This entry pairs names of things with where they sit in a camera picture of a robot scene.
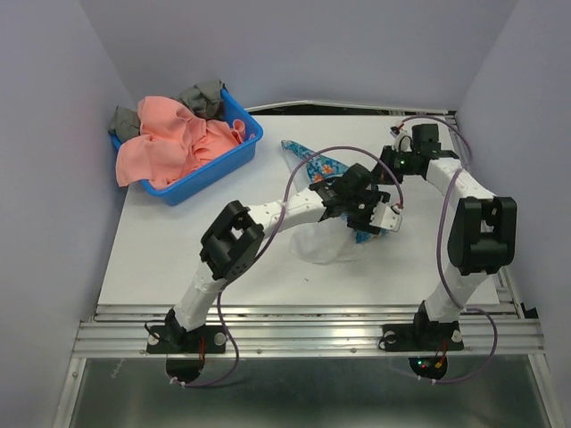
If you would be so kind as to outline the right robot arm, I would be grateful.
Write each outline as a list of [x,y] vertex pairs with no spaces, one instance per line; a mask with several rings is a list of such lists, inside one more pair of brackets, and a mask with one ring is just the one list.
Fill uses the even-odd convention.
[[454,211],[450,226],[443,219],[438,225],[440,282],[421,303],[410,327],[411,340],[421,348],[430,348],[444,334],[454,334],[460,312],[479,285],[513,261],[517,203],[486,189],[454,151],[444,150],[437,125],[424,123],[406,131],[399,124],[392,127],[391,134],[393,143],[381,152],[381,160],[390,170],[375,170],[381,183],[422,177],[443,195],[441,213]]

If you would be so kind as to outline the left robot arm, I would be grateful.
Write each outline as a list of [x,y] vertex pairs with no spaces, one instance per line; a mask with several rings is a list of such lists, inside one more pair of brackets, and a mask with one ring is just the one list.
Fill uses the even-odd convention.
[[228,203],[201,239],[197,271],[165,317],[166,332],[161,338],[177,350],[191,350],[219,292],[252,267],[261,246],[272,236],[339,217],[345,217],[351,229],[377,235],[381,231],[378,215],[389,200],[371,173],[355,164],[340,177],[313,183],[285,201],[254,206]]

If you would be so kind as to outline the blue floral skirt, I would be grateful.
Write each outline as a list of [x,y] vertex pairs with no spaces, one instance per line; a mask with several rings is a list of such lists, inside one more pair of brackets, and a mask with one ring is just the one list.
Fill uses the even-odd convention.
[[[314,183],[341,177],[349,166],[324,154],[315,155],[310,148],[292,140],[281,143],[285,163],[290,170],[299,167],[293,188],[300,192]],[[304,223],[294,229],[289,250],[298,259],[315,265],[348,262],[359,259],[365,245],[387,234],[377,234],[349,226],[345,212],[325,212],[317,221]]]

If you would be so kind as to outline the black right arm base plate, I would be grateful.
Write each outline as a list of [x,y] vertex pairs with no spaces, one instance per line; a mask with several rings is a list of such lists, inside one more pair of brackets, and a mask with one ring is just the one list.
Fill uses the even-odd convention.
[[388,324],[382,326],[377,347],[386,352],[410,353],[410,368],[416,376],[441,381],[448,370],[448,354],[464,350],[464,342],[458,322]]

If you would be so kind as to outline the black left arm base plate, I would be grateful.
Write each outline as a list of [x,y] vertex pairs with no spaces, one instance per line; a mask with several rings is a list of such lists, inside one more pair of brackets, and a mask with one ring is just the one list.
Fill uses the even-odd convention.
[[191,386],[205,368],[208,355],[226,352],[228,337],[220,325],[204,325],[176,336],[166,325],[145,325],[146,353],[165,356],[166,374],[175,383]]

